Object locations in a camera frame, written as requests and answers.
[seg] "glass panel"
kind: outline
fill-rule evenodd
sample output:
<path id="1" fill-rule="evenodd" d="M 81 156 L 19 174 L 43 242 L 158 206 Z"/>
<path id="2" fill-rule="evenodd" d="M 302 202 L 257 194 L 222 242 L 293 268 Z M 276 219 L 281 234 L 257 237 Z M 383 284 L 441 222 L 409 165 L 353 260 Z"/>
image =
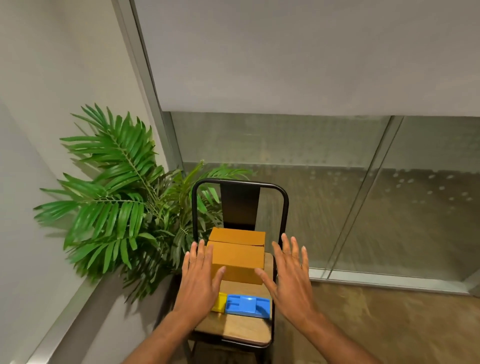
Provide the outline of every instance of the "glass panel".
<path id="1" fill-rule="evenodd" d="M 405 117 L 334 269 L 463 280 L 480 261 L 480 118 Z"/>
<path id="2" fill-rule="evenodd" d="M 285 188 L 287 234 L 307 246 L 312 267 L 325 267 L 389 119 L 171 114 L 186 168 L 229 163 Z M 256 229 L 267 241 L 278 239 L 281 204 L 276 191 L 261 191 Z"/>

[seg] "chair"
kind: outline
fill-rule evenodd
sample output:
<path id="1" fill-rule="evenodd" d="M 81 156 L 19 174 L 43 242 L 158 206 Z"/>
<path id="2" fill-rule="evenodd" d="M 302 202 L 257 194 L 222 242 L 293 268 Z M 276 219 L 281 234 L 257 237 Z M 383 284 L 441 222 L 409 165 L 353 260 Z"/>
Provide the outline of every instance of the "chair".
<path id="1" fill-rule="evenodd" d="M 288 215 L 288 195 L 285 190 L 272 183 L 216 178 L 199 180 L 192 188 L 192 223 L 195 241 L 198 241 L 196 196 L 198 187 L 204 183 L 220 185 L 223 224 L 225 228 L 229 229 L 255 230 L 260 188 L 271 188 L 280 191 L 284 200 L 278 238 L 278 243 L 281 247 L 281 235 L 285 232 Z M 275 259 L 270 253 L 265 253 L 264 269 L 270 278 L 276 279 Z M 173 277 L 155 326 L 173 308 L 180 282 L 181 276 Z M 247 294 L 271 299 L 265 285 L 224 280 L 222 281 L 220 291 L 227 294 Z M 245 352 L 253 352 L 258 363 L 270 363 L 271 344 L 275 333 L 275 304 L 273 300 L 271 305 L 270 320 L 210 312 L 207 318 L 188 337 L 188 340 L 194 341 L 193 349 L 190 350 L 187 342 L 183 345 L 189 363 L 193 362 L 197 342 L 206 342 Z"/>

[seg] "person's right arm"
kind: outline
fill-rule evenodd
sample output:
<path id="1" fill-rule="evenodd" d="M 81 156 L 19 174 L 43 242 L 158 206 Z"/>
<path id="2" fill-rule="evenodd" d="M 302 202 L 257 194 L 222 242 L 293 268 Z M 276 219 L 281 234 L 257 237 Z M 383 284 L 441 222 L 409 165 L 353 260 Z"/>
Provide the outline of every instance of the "person's right arm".
<path id="1" fill-rule="evenodd" d="M 350 339 L 339 327 L 319 312 L 313 301 L 308 275 L 307 249 L 302 247 L 300 263 L 297 240 L 282 235 L 283 251 L 273 242 L 278 270 L 278 285 L 261 269 L 255 272 L 270 291 L 280 312 L 303 334 L 330 364 L 378 364 L 380 361 Z"/>

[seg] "white window shade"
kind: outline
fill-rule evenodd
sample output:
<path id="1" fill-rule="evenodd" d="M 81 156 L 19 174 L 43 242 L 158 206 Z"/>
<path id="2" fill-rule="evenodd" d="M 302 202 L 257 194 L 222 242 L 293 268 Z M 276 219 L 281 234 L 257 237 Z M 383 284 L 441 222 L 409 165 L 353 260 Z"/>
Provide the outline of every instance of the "white window shade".
<path id="1" fill-rule="evenodd" d="M 168 111 L 480 116 L 480 2 L 136 0 Z"/>

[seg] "brown box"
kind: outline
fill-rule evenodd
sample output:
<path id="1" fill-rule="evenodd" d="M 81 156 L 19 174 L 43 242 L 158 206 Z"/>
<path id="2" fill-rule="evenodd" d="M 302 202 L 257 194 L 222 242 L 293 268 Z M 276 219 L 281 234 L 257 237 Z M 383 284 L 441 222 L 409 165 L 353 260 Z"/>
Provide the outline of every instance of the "brown box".
<path id="1" fill-rule="evenodd" d="M 214 245 L 212 277 L 222 267 L 223 280 L 262 284 L 254 268 L 264 268 L 265 232 L 213 228 L 208 243 Z"/>

